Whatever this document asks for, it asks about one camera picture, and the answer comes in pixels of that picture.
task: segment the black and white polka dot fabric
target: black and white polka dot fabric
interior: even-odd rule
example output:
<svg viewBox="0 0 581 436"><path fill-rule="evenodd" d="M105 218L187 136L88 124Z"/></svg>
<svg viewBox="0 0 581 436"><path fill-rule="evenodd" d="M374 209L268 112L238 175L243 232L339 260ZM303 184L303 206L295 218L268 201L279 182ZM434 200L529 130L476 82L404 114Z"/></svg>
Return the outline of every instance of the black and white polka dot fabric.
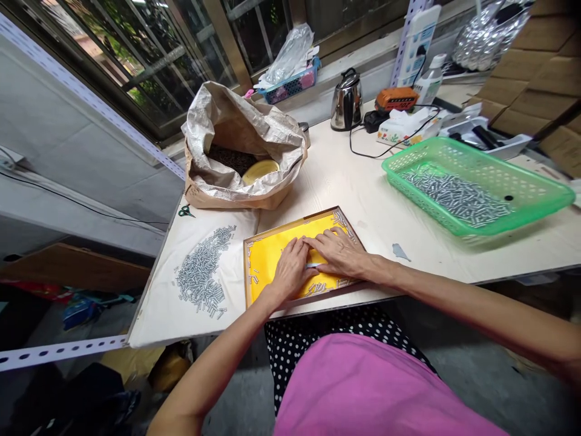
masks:
<svg viewBox="0 0 581 436"><path fill-rule="evenodd" d="M274 378L274 412L278 414L286 386L299 359L322 336L352 333L399 348L436 370L401 328L376 305L269 321L264 326Z"/></svg>

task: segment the pink shirt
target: pink shirt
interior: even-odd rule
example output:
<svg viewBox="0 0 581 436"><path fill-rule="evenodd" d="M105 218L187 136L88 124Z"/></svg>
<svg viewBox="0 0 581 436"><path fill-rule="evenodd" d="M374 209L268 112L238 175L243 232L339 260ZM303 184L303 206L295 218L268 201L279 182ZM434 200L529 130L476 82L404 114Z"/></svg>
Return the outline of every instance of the pink shirt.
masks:
<svg viewBox="0 0 581 436"><path fill-rule="evenodd" d="M292 373L275 435L506 435L418 359L375 339L327 335Z"/></svg>

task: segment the yellow lid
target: yellow lid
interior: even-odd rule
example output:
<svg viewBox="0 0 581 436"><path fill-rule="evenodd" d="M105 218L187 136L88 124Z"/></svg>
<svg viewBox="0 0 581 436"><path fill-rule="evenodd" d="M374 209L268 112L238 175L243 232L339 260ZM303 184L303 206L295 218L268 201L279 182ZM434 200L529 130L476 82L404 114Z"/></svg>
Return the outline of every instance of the yellow lid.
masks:
<svg viewBox="0 0 581 436"><path fill-rule="evenodd" d="M265 176L269 173L274 173L275 171L280 170L278 163L275 160L260 160L255 163L253 166L248 168L248 171L244 173L242 176L242 181L246 185L252 185L256 180Z"/></svg>

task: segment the tissue box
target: tissue box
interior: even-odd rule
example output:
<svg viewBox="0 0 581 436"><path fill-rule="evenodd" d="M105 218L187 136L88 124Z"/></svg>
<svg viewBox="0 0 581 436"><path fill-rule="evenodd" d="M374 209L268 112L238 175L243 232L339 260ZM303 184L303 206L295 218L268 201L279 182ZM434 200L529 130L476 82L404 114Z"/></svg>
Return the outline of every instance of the tissue box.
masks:
<svg viewBox="0 0 581 436"><path fill-rule="evenodd" d="M421 130L413 134L423 123L426 122L427 119L433 116L433 113L428 111L428 109L422 109L414 115L408 115L406 112L400 112L394 109L389 113L389 115L390 119L385 120L379 126L377 142L386 145L395 145L402 141L397 145L397 147L407 148L411 145L417 144L418 142L422 142L425 139L438 135L439 122L441 120L439 116L436 116Z"/></svg>

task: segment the brown paper bag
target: brown paper bag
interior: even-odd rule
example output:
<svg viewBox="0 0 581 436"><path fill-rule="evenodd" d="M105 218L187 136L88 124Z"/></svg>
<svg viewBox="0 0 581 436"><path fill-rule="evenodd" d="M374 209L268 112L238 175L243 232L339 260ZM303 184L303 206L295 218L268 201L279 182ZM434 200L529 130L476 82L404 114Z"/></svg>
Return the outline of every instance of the brown paper bag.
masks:
<svg viewBox="0 0 581 436"><path fill-rule="evenodd" d="M298 123L274 106L256 103L214 82L199 89L182 131L186 136L186 200L196 208L275 209L307 158ZM232 168L210 159L212 144L276 160L280 171L245 185Z"/></svg>

